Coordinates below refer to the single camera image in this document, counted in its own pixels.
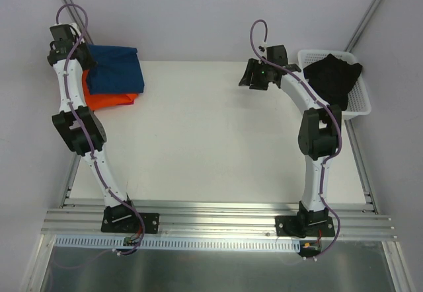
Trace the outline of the blue t shirt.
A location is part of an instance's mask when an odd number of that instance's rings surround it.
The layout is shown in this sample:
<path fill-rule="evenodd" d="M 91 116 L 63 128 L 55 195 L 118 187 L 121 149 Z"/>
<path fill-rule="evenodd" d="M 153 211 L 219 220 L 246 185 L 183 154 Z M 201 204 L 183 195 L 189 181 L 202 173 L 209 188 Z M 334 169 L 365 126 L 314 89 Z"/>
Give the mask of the blue t shirt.
<path fill-rule="evenodd" d="M 137 48 L 89 45 L 96 65 L 89 69 L 91 94 L 141 94 L 144 79 Z"/>

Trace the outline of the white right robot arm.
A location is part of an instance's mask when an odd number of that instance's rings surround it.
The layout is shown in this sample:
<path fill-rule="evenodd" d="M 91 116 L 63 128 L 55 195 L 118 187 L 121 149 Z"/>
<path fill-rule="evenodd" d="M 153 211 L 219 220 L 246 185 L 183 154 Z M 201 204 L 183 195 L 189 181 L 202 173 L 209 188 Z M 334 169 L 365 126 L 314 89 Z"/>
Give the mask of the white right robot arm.
<path fill-rule="evenodd" d="M 327 183 L 330 164 L 342 148 L 341 117 L 337 105 L 329 105 L 304 81 L 301 69 L 288 63 L 284 46 L 254 49 L 239 86 L 265 91 L 274 83 L 294 102 L 302 114 L 298 145 L 305 157 L 305 188 L 295 215 L 275 218 L 279 237 L 335 238 L 340 227 L 330 217 Z"/>

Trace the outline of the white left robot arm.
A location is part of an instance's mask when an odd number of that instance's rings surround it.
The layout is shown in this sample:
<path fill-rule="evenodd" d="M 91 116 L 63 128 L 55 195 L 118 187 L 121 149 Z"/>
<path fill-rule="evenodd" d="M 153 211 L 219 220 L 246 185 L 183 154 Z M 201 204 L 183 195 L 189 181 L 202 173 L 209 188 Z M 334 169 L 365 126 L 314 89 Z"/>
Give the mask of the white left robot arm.
<path fill-rule="evenodd" d="M 143 221 L 126 191 L 117 183 L 109 167 L 104 127 L 88 107 L 83 92 L 83 72 L 96 65 L 82 32 L 75 24 L 50 27 L 48 63 L 56 72 L 60 106 L 52 122 L 70 151 L 91 169 L 102 192 L 104 213 L 100 230 L 104 233 L 136 233 Z"/>

